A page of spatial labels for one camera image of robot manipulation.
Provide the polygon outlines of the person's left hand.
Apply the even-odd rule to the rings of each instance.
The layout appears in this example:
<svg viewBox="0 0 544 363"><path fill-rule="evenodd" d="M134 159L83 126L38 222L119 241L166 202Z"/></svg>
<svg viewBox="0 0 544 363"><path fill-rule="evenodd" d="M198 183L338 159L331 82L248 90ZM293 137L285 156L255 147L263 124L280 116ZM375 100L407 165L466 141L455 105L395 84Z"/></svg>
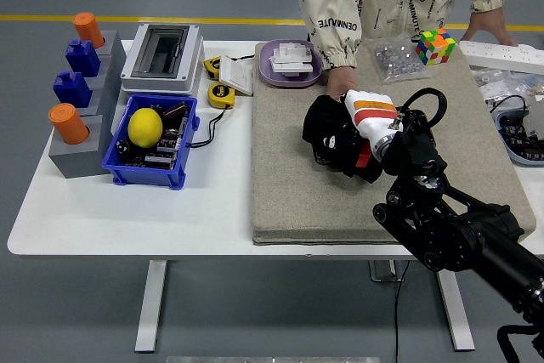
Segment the person's left hand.
<svg viewBox="0 0 544 363"><path fill-rule="evenodd" d="M501 45L514 47L519 45L507 31L503 8L484 12L472 12L467 30L461 40L471 41L478 31L489 32Z"/></svg>

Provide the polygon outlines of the person's right hand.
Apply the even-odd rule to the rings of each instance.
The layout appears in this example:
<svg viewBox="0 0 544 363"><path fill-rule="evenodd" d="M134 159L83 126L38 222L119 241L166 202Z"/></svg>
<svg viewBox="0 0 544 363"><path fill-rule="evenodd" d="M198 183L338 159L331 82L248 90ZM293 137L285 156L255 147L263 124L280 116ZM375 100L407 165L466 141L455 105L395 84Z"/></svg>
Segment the person's right hand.
<svg viewBox="0 0 544 363"><path fill-rule="evenodd" d="M358 90L359 83L355 68L340 66L328 71L326 94L339 101L350 89Z"/></svg>

